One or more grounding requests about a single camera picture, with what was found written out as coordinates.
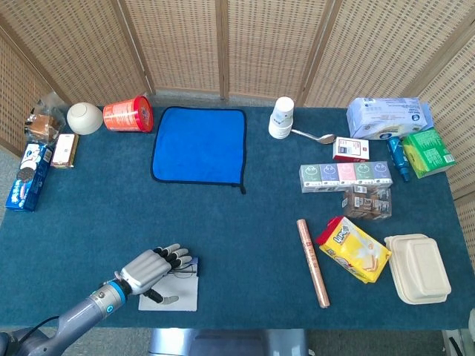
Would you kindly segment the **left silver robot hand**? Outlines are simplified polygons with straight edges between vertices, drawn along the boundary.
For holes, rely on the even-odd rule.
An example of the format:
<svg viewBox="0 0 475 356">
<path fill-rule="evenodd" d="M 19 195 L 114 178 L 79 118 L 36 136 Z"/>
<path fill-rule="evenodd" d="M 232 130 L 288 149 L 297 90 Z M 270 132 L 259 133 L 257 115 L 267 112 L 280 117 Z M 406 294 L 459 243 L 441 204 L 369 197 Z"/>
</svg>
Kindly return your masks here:
<svg viewBox="0 0 475 356">
<path fill-rule="evenodd" d="M 189 250 L 178 243 L 148 249 L 116 271 L 114 280 L 125 288 L 126 295 L 143 295 L 156 304 L 169 305 L 176 303 L 179 297 L 164 297 L 153 286 L 169 272 L 188 266 L 192 259 Z"/>
</svg>

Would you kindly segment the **black eyeglasses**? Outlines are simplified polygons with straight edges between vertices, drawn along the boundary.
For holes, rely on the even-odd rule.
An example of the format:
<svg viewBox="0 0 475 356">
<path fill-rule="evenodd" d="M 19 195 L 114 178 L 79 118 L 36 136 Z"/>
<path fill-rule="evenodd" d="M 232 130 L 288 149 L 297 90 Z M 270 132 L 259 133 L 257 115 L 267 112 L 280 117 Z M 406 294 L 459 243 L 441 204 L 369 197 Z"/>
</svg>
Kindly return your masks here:
<svg viewBox="0 0 475 356">
<path fill-rule="evenodd" d="M 191 277 L 196 277 L 198 273 L 198 259 L 194 258 L 185 266 L 173 269 L 169 272 L 170 275 L 173 275 L 176 278 L 186 279 Z"/>
</svg>

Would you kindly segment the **blue glasses case grey lining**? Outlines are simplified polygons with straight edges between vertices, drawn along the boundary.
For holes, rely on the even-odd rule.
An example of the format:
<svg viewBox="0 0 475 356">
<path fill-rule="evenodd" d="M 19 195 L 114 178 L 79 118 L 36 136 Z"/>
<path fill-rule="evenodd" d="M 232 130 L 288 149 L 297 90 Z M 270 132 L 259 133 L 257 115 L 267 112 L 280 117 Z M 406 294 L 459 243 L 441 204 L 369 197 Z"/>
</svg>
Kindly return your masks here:
<svg viewBox="0 0 475 356">
<path fill-rule="evenodd" d="M 169 273 L 152 288 L 164 301 L 156 303 L 140 295 L 138 310 L 142 312 L 195 312 L 197 311 L 198 273 L 196 277 L 181 279 Z"/>
</svg>

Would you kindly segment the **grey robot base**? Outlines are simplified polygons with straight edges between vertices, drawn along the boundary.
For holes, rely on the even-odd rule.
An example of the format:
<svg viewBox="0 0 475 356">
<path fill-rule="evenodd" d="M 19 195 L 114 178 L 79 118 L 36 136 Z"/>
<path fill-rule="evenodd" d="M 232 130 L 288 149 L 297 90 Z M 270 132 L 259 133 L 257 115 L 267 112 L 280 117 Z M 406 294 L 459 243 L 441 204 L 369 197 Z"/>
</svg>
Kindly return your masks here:
<svg viewBox="0 0 475 356">
<path fill-rule="evenodd" d="M 315 356 L 303 329 L 152 329 L 148 356 Z"/>
</svg>

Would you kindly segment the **beige lunch box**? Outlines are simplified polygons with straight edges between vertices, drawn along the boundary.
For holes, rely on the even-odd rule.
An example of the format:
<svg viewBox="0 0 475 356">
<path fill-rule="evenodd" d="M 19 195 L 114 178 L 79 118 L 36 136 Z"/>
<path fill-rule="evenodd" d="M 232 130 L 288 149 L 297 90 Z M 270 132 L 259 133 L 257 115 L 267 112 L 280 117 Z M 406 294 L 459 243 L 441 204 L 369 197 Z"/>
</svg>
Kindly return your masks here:
<svg viewBox="0 0 475 356">
<path fill-rule="evenodd" d="M 443 303 L 451 285 L 435 239 L 424 234 L 384 238 L 397 295 L 410 305 Z"/>
</svg>

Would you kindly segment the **teal table cloth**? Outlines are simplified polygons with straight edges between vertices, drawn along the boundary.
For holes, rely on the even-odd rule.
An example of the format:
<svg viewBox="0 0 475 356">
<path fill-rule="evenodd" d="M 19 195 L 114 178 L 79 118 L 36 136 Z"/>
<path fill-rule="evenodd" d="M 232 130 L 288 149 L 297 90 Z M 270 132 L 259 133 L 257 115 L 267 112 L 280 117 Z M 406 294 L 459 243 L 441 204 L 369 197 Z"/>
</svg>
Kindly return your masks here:
<svg viewBox="0 0 475 356">
<path fill-rule="evenodd" d="M 377 240 L 435 239 L 451 293 L 409 305 L 390 269 L 363 283 L 318 254 L 330 297 L 318 305 L 297 221 L 317 237 L 341 214 L 341 194 L 301 191 L 299 168 L 332 150 L 269 135 L 270 108 L 247 108 L 242 188 L 161 183 L 151 175 L 153 133 L 101 128 L 79 139 L 74 166 L 48 171 L 36 209 L 0 225 L 0 326 L 34 326 L 83 301 L 150 248 L 179 243 L 199 260 L 195 312 L 140 311 L 138 299 L 106 326 L 196 329 L 458 329 L 475 307 L 475 275 L 445 174 L 403 181 L 392 171 L 393 213 L 358 220 Z"/>
</svg>

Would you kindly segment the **blue cloth black trim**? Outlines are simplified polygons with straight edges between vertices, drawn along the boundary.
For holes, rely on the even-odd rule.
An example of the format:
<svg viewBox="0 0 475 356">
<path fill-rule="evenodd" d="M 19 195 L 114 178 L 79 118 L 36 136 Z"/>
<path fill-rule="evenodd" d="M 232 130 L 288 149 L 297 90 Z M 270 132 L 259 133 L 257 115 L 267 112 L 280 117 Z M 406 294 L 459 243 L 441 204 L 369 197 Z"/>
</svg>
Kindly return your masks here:
<svg viewBox="0 0 475 356">
<path fill-rule="evenodd" d="M 168 107 L 157 127 L 151 176 L 163 183 L 232 186 L 245 194 L 246 134 L 241 109 Z"/>
</svg>

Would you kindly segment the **yellow Lipo snack bag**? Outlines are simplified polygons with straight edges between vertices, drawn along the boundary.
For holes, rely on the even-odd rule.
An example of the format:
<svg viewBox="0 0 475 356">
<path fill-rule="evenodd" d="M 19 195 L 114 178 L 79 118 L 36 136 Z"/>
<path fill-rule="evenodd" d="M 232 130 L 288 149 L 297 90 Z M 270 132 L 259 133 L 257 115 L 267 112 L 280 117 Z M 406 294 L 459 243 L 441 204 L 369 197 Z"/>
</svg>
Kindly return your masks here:
<svg viewBox="0 0 475 356">
<path fill-rule="evenodd" d="M 363 283 L 375 283 L 392 255 L 388 248 L 344 216 L 332 218 L 316 243 Z"/>
</svg>

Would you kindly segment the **small brown white box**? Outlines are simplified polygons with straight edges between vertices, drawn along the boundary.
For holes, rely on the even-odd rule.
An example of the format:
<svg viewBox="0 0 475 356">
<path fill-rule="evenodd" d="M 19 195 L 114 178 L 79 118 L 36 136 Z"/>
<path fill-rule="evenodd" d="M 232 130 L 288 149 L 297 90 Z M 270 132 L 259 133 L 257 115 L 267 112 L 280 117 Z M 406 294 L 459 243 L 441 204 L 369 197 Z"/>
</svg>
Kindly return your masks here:
<svg viewBox="0 0 475 356">
<path fill-rule="evenodd" d="M 50 166 L 54 168 L 73 168 L 78 143 L 78 134 L 61 133 L 56 142 Z"/>
</svg>

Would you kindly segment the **brown clear-wrapped pack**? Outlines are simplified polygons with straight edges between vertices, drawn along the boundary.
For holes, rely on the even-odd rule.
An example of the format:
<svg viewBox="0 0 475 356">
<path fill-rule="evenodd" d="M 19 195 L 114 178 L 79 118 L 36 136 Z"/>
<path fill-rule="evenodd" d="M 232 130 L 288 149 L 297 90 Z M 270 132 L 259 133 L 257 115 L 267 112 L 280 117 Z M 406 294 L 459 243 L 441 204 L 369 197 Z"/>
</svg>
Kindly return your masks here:
<svg viewBox="0 0 475 356">
<path fill-rule="evenodd" d="M 352 185 L 344 191 L 341 206 L 346 217 L 384 220 L 392 217 L 391 190 L 377 185 Z"/>
</svg>

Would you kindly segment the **cream bowl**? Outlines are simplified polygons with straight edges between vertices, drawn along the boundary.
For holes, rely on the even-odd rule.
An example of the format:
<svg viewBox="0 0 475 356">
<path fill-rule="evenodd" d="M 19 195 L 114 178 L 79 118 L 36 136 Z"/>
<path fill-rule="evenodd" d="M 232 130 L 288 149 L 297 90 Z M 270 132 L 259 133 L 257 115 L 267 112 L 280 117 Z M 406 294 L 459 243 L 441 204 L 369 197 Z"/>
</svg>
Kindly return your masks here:
<svg viewBox="0 0 475 356">
<path fill-rule="evenodd" d="M 90 103 L 79 102 L 69 108 L 67 121 L 70 129 L 75 134 L 92 134 L 102 126 L 102 111 Z"/>
</svg>

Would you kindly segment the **clear bag with bread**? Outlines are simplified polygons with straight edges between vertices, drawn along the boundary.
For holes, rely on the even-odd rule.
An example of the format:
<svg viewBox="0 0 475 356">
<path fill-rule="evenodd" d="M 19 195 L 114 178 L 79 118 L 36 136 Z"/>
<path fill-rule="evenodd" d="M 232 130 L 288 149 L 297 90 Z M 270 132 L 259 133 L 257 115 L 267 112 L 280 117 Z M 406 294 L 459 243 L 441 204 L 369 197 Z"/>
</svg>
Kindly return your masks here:
<svg viewBox="0 0 475 356">
<path fill-rule="evenodd" d="M 28 143 L 53 147 L 66 126 L 65 102 L 53 91 L 41 97 L 24 121 Z"/>
</svg>

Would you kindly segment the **pastel pocket tissue multipack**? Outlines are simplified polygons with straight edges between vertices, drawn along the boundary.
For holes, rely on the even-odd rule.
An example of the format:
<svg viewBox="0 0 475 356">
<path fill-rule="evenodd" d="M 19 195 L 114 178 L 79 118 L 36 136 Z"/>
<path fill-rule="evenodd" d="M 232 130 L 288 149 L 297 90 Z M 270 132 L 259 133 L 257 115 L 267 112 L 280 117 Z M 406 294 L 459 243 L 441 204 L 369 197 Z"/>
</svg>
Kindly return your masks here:
<svg viewBox="0 0 475 356">
<path fill-rule="evenodd" d="M 393 184 L 385 161 L 301 165 L 302 193 L 345 191 L 353 185 L 389 188 Z"/>
</svg>

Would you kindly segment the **white blue tissue pack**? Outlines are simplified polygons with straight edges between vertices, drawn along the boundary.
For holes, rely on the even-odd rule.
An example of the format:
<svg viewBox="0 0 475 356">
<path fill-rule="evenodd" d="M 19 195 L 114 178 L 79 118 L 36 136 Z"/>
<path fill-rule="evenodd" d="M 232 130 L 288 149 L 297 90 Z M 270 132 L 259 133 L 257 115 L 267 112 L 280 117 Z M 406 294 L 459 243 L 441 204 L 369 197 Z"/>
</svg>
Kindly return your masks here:
<svg viewBox="0 0 475 356">
<path fill-rule="evenodd" d="M 356 139 L 386 140 L 433 127 L 430 106 L 417 97 L 356 98 L 347 108 L 350 136 Z"/>
</svg>

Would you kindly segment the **wicker folding screen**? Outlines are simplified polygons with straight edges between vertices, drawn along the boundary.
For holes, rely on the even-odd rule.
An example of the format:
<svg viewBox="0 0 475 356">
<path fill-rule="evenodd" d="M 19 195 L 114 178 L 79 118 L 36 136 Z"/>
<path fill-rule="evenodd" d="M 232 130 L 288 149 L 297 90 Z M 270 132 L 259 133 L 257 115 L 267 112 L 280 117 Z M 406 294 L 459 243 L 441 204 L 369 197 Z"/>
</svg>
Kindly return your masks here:
<svg viewBox="0 0 475 356">
<path fill-rule="evenodd" d="M 104 105 L 160 90 L 344 107 L 417 96 L 475 217 L 475 0 L 0 0 L 0 148 L 55 92 Z"/>
</svg>

